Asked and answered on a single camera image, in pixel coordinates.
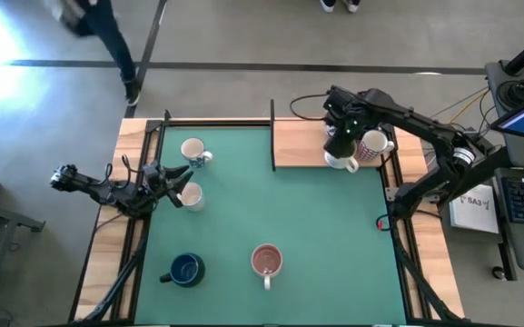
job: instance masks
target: wooden shelf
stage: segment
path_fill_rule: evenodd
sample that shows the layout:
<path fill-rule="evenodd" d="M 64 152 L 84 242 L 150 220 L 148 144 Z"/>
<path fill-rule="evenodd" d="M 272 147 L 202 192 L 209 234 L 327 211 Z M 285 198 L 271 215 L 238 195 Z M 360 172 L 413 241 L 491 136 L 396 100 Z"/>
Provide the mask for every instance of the wooden shelf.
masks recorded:
<path fill-rule="evenodd" d="M 322 147 L 328 140 L 324 122 L 276 118 L 273 123 L 273 153 L 276 167 L 328 167 Z M 360 167 L 379 167 L 381 158 L 359 161 Z"/>

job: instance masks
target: dark blue mug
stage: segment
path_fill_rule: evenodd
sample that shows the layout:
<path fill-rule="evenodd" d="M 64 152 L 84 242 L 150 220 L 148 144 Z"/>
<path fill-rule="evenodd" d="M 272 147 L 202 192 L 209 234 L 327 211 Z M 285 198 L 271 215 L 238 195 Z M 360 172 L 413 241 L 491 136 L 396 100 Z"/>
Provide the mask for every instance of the dark blue mug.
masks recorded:
<path fill-rule="evenodd" d="M 159 278 L 160 282 L 174 282 L 181 287 L 194 287 L 205 275 L 205 263 L 195 253 L 183 253 L 174 258 L 171 270 Z"/>

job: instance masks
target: concrete floor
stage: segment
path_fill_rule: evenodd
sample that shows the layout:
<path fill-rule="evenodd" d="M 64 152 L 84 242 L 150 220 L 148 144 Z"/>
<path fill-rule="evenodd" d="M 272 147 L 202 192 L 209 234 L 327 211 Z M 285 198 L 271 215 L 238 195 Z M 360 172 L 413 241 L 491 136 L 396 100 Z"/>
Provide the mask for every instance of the concrete floor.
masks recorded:
<path fill-rule="evenodd" d="M 159 0 L 114 0 L 134 60 L 146 47 Z M 316 0 L 169 0 L 152 62 L 353 64 L 481 68 L 524 47 L 524 0 L 363 0 L 356 15 Z M 101 176 L 111 160 L 124 89 L 114 68 L 16 67 L 6 60 L 109 61 L 94 38 L 77 40 L 37 0 L 0 0 L 0 203 L 47 225 L 19 233 L 0 273 L 0 307 L 13 326 L 68 317 L 98 206 L 48 186 L 59 164 Z M 356 74 L 149 69 L 137 117 L 288 115 L 294 96 L 379 87 L 433 114 L 483 87 L 479 75 Z M 301 104 L 319 114 L 319 101 Z M 457 109 L 440 115 L 448 120 Z M 458 123 L 478 127 L 477 106 Z M 489 139 L 501 143 L 490 133 Z M 499 282 L 491 243 L 447 235 L 464 310 L 475 322 L 524 325 L 524 272 Z"/>

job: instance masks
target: green mat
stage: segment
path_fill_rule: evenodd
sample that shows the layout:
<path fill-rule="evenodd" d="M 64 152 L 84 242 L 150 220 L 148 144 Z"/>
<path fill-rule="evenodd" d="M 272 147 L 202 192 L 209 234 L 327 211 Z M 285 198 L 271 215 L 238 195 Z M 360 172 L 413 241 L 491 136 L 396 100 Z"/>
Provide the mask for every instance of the green mat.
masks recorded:
<path fill-rule="evenodd" d="M 153 214 L 135 322 L 140 324 L 405 323 L 381 177 L 326 168 L 272 172 L 262 128 L 170 128 L 162 164 L 184 164 L 180 145 L 201 138 L 213 161 L 195 172 L 206 205 L 191 213 L 163 199 Z M 253 249 L 283 254 L 272 289 L 251 266 Z M 159 283 L 174 256 L 197 253 L 203 281 Z"/>

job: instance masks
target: shoe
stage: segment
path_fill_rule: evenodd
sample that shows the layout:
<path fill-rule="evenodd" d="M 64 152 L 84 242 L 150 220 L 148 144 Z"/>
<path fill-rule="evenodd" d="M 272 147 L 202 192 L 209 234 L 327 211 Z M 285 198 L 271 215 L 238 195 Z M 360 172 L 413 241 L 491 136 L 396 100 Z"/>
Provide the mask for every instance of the shoe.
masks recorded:
<path fill-rule="evenodd" d="M 124 83 L 124 87 L 126 88 L 126 102 L 128 103 L 128 106 L 135 106 L 138 104 L 138 100 L 141 98 L 141 89 L 139 88 L 136 79 Z"/>
<path fill-rule="evenodd" d="M 354 14 L 357 10 L 359 10 L 359 4 L 361 3 L 361 0 L 359 1 L 352 1 L 352 0 L 342 0 L 342 2 L 346 5 L 346 10 L 349 11 L 349 13 Z"/>
<path fill-rule="evenodd" d="M 324 0 L 320 0 L 320 4 L 322 5 L 322 9 L 324 9 L 325 12 L 331 13 L 334 11 L 334 5 L 326 5 Z"/>

